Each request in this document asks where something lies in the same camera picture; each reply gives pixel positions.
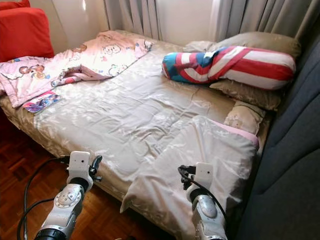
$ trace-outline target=wall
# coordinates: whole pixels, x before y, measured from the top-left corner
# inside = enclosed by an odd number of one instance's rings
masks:
[[[103,0],[52,0],[67,39],[67,47],[78,47],[108,29]]]
[[[162,39],[177,45],[210,40],[212,0],[156,0]]]
[[[48,17],[50,38],[55,53],[75,48],[108,30],[103,0],[29,0]]]

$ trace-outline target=american flag pillow case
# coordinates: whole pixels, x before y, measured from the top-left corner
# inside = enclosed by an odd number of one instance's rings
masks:
[[[172,80],[207,84],[230,79],[265,90],[284,87],[294,76],[295,60],[288,54],[260,48],[230,46],[214,52],[174,52],[162,61]]]

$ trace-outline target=wooden floor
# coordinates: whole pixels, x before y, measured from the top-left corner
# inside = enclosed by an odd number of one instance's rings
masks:
[[[15,240],[23,212],[23,193],[34,170],[52,156],[11,124],[0,109],[0,239]],[[49,163],[29,188],[29,205],[54,197],[67,179],[65,166]],[[120,214],[121,203],[93,186],[86,194],[72,240],[173,240],[168,233],[129,209]],[[33,240],[53,202],[36,206],[28,214],[28,238]]]

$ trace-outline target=book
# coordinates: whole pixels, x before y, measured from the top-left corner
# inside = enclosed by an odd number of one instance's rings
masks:
[[[30,101],[27,101],[22,105],[28,112],[37,114],[43,111],[45,108],[60,101],[61,96],[53,91],[46,91],[45,93],[37,96]]]

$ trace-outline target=gray curtain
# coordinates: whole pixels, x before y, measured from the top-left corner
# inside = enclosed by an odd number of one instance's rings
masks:
[[[160,39],[155,0],[104,0],[111,30]]]
[[[320,14],[320,0],[213,0],[212,8],[215,4],[220,6],[212,9],[215,41],[252,31],[299,39]]]

